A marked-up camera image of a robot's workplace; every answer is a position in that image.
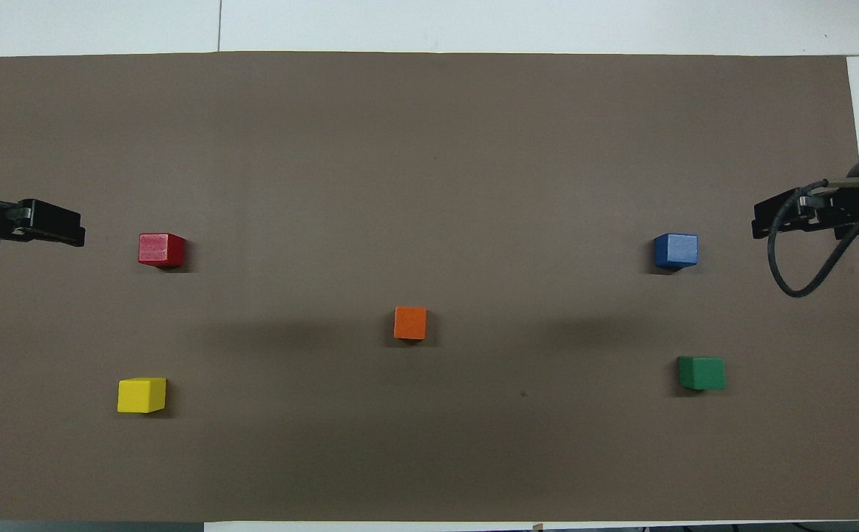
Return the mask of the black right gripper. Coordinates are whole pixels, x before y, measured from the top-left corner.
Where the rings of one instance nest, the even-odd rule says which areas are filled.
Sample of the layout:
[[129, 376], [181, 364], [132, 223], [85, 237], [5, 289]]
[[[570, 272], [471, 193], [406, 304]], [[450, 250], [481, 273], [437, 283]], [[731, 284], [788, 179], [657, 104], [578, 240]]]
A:
[[[775, 217], [782, 212], [781, 221]], [[827, 180], [810, 191], [785, 191], [755, 205], [752, 238], [765, 239], [772, 232], [836, 232], [840, 239], [859, 222], [859, 177]]]

